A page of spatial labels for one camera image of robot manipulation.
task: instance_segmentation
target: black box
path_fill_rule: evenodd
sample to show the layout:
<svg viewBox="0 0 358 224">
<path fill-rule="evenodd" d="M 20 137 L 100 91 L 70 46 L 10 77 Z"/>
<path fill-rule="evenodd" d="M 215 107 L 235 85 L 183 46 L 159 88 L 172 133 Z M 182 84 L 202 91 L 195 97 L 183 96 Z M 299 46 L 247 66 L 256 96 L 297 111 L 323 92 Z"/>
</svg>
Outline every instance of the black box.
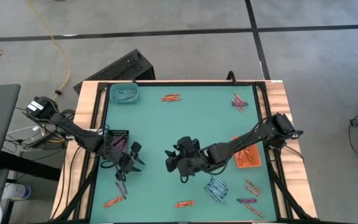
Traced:
<svg viewBox="0 0 358 224">
<path fill-rule="evenodd" d="M 153 65 L 137 50 L 116 60 L 86 80 L 155 80 Z M 73 88 L 80 94 L 82 82 Z"/>
</svg>

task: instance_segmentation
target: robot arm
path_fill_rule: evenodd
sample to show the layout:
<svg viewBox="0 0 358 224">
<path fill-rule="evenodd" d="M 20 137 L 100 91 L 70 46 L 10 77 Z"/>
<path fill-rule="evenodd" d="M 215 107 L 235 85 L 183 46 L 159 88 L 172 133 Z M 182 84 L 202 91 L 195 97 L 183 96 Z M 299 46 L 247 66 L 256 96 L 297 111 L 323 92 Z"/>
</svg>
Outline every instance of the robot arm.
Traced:
<svg viewBox="0 0 358 224">
<path fill-rule="evenodd" d="M 110 143 L 98 133 L 84 130 L 67 119 L 63 113 L 59 112 L 56 102 L 50 98 L 35 97 L 25 109 L 24 115 L 39 124 L 55 125 L 64 130 L 64 134 L 74 136 L 78 145 L 85 150 L 96 155 L 101 154 L 105 159 L 113 162 L 117 168 L 117 180 L 125 181 L 125 174 L 130 171 L 141 171 L 134 167 L 134 160 L 144 165 L 139 159 L 138 152 L 142 146 L 138 142 L 133 143 L 129 154 L 122 152 L 115 147 L 117 142 Z"/>
<path fill-rule="evenodd" d="M 176 155 L 176 152 L 165 151 L 168 156 L 165 164 L 169 172 L 178 168 L 181 177 L 195 175 L 199 171 L 210 173 L 226 167 L 234 153 L 245 147 L 263 140 L 267 140 L 272 147 L 283 147 L 286 144 L 285 140 L 297 139 L 302 133 L 303 131 L 294 128 L 285 114 L 275 114 L 259 122 L 250 132 L 235 140 L 215 143 L 202 149 L 197 139 L 183 137 L 173 146 L 179 151 L 179 155 Z"/>
</svg>

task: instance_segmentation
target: teal container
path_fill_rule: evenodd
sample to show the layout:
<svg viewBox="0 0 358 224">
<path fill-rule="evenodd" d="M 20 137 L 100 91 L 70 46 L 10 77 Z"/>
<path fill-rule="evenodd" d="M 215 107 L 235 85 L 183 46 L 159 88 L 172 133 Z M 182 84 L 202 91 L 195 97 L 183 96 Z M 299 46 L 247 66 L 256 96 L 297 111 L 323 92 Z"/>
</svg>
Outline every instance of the teal container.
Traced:
<svg viewBox="0 0 358 224">
<path fill-rule="evenodd" d="M 123 93 L 125 91 L 135 91 L 135 93 Z M 120 100 L 127 96 L 133 95 L 134 97 L 128 100 Z M 136 83 L 123 83 L 114 84 L 110 88 L 110 100 L 115 103 L 136 103 L 139 99 L 139 90 Z"/>
</svg>

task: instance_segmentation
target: black floor stripe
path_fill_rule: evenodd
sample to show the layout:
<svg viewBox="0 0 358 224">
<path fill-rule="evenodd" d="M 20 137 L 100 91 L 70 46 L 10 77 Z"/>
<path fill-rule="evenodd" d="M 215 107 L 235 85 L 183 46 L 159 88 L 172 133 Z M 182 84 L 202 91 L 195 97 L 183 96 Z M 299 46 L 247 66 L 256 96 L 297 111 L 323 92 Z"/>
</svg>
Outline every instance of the black floor stripe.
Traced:
<svg viewBox="0 0 358 224">
<path fill-rule="evenodd" d="M 147 32 L 122 32 L 105 34 L 78 34 L 78 35 L 55 35 L 57 40 L 75 39 L 97 39 L 114 37 L 152 37 L 164 35 L 193 35 L 193 34 L 240 34 L 256 30 L 257 32 L 291 32 L 291 31 L 314 31 L 314 30 L 351 30 L 358 29 L 358 25 L 339 25 L 339 26 L 306 26 L 306 27 L 266 27 L 266 28 L 227 28 L 227 29 L 200 29 L 200 30 L 166 30 L 166 31 L 147 31 Z M 0 42 L 9 41 L 31 41 L 31 40 L 50 40 L 50 36 L 30 36 L 30 37 L 0 37 Z"/>
<path fill-rule="evenodd" d="M 258 32 L 291 32 L 291 31 L 351 30 L 351 29 L 358 29 L 358 25 L 308 26 L 308 27 L 267 27 L 267 28 L 258 28 Z"/>
<path fill-rule="evenodd" d="M 267 68 L 267 62 L 264 54 L 264 48 L 262 47 L 262 42 L 260 41 L 258 29 L 256 26 L 254 11 L 252 10 L 252 5 L 250 0 L 246 0 L 247 11 L 249 16 L 249 21 L 251 23 L 252 34 L 254 35 L 256 51 L 258 53 L 258 58 L 260 62 L 260 66 L 262 67 L 262 73 L 266 80 L 270 79 L 269 70 Z"/>
<path fill-rule="evenodd" d="M 151 37 L 161 35 L 192 35 L 192 34 L 237 34 L 251 32 L 250 28 L 227 28 L 227 29 L 199 29 L 199 30 L 167 30 L 150 32 L 123 32 L 108 34 L 78 34 L 78 35 L 54 35 L 56 40 L 74 40 L 74 39 L 95 39 L 112 37 Z M 33 37 L 0 37 L 0 42 L 8 41 L 31 41 L 31 40 L 50 40 L 50 36 Z"/>
</svg>

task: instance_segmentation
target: yellow cable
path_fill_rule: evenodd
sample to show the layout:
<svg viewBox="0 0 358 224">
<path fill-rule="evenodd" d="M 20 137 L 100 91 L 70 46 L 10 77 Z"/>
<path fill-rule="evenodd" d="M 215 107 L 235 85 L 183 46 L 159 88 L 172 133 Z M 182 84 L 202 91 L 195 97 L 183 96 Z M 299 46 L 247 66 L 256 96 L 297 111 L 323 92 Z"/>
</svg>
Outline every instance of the yellow cable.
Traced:
<svg viewBox="0 0 358 224">
<path fill-rule="evenodd" d="M 40 18 L 40 20 L 42 21 L 42 23 L 45 25 L 45 27 L 47 28 L 48 30 L 48 33 L 50 35 L 50 38 L 53 42 L 54 45 L 56 45 L 56 47 L 58 47 L 60 49 L 60 51 L 63 53 L 63 55 L 65 56 L 65 59 L 66 59 L 66 65 L 67 65 L 67 76 L 66 76 L 66 80 L 63 82 L 62 86 L 59 88 L 59 91 L 62 90 L 64 88 L 64 86 L 66 85 L 69 77 L 70 77 L 70 61 L 68 60 L 68 57 L 66 55 L 66 52 L 62 49 L 61 46 L 59 46 L 55 39 L 53 38 L 53 34 L 52 34 L 52 31 L 49 29 L 49 26 L 48 24 L 45 22 L 45 20 L 43 19 L 43 17 L 41 16 L 41 14 L 35 9 L 35 7 L 32 5 L 31 3 L 31 0 L 26 0 L 27 3 L 29 4 L 29 6 L 32 8 L 32 10 L 34 10 L 34 12 L 38 15 L 38 17 Z"/>
<path fill-rule="evenodd" d="M 52 143 L 61 143 L 61 142 L 64 142 L 65 140 L 62 139 L 62 140 L 49 140 L 49 142 L 52 142 Z"/>
</svg>

